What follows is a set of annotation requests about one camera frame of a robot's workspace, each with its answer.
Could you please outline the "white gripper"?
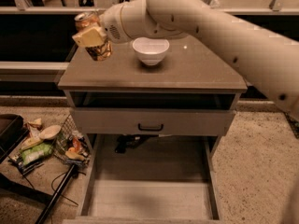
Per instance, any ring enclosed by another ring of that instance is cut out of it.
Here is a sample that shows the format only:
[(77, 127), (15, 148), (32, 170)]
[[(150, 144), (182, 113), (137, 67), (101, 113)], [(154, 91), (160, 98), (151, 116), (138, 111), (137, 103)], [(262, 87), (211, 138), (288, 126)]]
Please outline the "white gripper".
[(72, 36), (79, 47), (89, 48), (103, 45), (107, 37), (114, 43), (126, 43), (131, 40), (121, 23), (123, 4), (108, 8), (102, 15), (96, 15), (97, 25), (80, 29)]

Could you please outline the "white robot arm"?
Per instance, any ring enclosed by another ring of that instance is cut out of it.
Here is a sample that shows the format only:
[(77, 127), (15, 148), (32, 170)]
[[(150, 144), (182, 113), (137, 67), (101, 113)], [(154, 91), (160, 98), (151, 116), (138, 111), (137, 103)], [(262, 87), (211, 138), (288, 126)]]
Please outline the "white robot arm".
[(290, 117), (299, 120), (299, 43), (202, 0), (135, 0), (108, 8), (73, 36), (77, 45), (191, 35)]

